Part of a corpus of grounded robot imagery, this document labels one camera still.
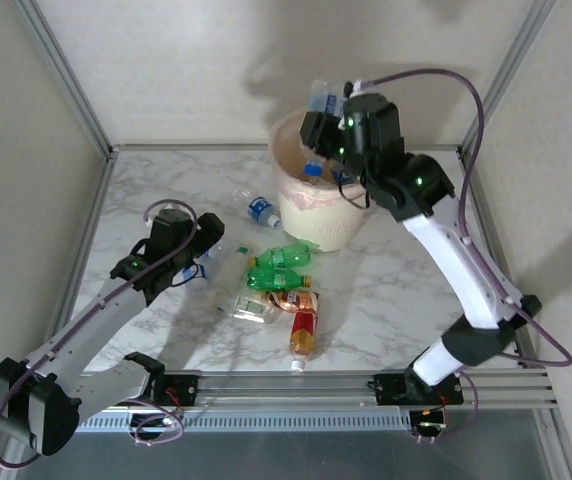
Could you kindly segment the clear bottle green label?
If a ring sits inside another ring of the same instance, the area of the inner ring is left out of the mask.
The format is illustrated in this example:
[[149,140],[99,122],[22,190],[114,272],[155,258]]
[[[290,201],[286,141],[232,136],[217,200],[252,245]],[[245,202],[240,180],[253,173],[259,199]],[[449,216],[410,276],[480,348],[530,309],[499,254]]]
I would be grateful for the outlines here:
[[263,295],[239,295],[219,306],[225,316],[238,320],[270,324],[279,316],[277,308]]

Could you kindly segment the green plastic bottle yellow cap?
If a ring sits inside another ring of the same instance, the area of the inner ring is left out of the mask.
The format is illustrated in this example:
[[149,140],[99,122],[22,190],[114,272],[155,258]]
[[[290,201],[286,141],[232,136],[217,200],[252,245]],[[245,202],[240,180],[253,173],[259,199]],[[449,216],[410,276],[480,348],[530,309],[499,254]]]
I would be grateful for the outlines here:
[[315,245],[306,241],[272,247],[250,259],[249,265],[257,268],[286,269],[303,267],[312,263]]
[[252,267],[247,273],[246,285],[258,291],[289,291],[310,288],[312,278],[290,269]]

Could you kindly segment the crushed brown orange bottle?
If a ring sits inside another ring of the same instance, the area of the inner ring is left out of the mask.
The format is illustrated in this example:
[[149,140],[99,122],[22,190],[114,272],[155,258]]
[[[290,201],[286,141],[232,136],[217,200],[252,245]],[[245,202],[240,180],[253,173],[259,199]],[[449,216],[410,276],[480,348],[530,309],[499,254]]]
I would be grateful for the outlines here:
[[290,290],[267,292],[265,297],[275,307],[290,313],[317,313],[319,310],[319,294],[308,290]]

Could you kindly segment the red label bottle white cap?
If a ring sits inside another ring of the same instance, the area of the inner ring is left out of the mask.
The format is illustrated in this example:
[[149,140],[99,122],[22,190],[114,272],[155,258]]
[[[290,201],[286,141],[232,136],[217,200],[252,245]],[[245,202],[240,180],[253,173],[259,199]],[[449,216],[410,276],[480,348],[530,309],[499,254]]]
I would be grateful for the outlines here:
[[289,342],[294,372],[303,372],[315,354],[317,322],[318,316],[314,312],[298,311],[294,316]]

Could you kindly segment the pink plastic bin liner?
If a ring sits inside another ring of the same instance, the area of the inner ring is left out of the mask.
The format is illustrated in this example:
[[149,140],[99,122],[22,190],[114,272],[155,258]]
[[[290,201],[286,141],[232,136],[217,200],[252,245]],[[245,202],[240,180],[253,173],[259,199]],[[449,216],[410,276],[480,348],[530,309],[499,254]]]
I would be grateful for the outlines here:
[[[368,211],[372,207],[371,200],[356,180],[344,186],[335,183],[332,172],[346,171],[341,163],[325,160],[302,145],[300,126],[305,113],[305,109],[295,110],[271,129],[268,155],[278,192],[299,210],[342,205],[355,211]],[[305,164],[313,158],[324,162],[322,179],[316,184],[302,179]]]

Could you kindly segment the cream plastic waste bin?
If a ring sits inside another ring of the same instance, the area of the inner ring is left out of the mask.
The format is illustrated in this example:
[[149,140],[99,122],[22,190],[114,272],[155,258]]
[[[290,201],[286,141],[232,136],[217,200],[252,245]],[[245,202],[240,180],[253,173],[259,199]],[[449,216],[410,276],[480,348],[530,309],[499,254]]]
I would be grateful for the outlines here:
[[277,188],[276,195],[284,231],[298,240],[314,244],[322,252],[332,252],[347,246],[365,219],[376,211],[374,204],[366,212],[342,205],[299,210]]

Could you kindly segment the clear bottle green cap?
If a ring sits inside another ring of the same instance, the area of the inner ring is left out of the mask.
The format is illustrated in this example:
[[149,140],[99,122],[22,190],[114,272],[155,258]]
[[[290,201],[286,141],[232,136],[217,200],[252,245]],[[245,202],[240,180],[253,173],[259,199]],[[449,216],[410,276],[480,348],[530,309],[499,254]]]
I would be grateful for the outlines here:
[[239,244],[232,248],[221,263],[212,286],[214,300],[217,305],[227,302],[231,295],[237,292],[253,255],[253,248],[249,244]]

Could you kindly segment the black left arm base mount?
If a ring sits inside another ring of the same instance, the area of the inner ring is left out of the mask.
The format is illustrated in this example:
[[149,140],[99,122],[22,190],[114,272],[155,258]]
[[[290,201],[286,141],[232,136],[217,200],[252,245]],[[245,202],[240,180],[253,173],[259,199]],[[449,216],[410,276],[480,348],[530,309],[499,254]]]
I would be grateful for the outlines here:
[[146,372],[144,387],[137,395],[160,406],[192,407],[198,393],[198,376],[171,374],[165,366],[148,355],[133,352],[124,357],[131,366],[139,365]]

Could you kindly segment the aluminium frame post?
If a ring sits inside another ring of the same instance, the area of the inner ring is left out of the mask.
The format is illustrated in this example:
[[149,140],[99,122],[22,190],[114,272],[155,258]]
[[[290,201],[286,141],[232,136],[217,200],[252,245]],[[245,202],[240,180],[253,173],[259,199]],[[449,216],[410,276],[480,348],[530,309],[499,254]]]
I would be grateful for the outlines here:
[[485,125],[497,109],[557,0],[531,0],[529,9],[483,97]]
[[37,0],[12,0],[12,2],[51,69],[55,81],[89,135],[91,142],[100,155],[110,161],[114,152],[112,142],[101,125]]

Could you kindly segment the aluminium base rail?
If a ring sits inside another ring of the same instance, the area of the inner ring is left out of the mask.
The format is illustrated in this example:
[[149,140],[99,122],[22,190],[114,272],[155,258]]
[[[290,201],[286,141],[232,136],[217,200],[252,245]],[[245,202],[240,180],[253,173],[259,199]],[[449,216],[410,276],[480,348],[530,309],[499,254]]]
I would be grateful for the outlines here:
[[[331,409],[378,406],[367,386],[374,372],[168,372],[198,376],[195,405],[185,409]],[[81,415],[90,416],[120,403],[132,402],[144,387],[146,372],[126,362],[104,372],[82,375],[69,383],[55,375],[38,375],[27,387],[39,393],[60,390]],[[541,369],[473,370],[455,375],[462,387],[462,405],[378,406],[424,408],[546,409],[557,405],[548,375]]]

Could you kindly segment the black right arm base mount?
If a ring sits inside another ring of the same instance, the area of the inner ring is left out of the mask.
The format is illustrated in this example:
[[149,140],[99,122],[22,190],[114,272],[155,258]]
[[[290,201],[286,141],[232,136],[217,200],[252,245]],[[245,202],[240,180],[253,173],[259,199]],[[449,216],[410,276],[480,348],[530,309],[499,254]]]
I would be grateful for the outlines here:
[[412,370],[378,373],[367,386],[374,392],[378,406],[462,405],[464,402],[461,383],[454,374],[429,386]]

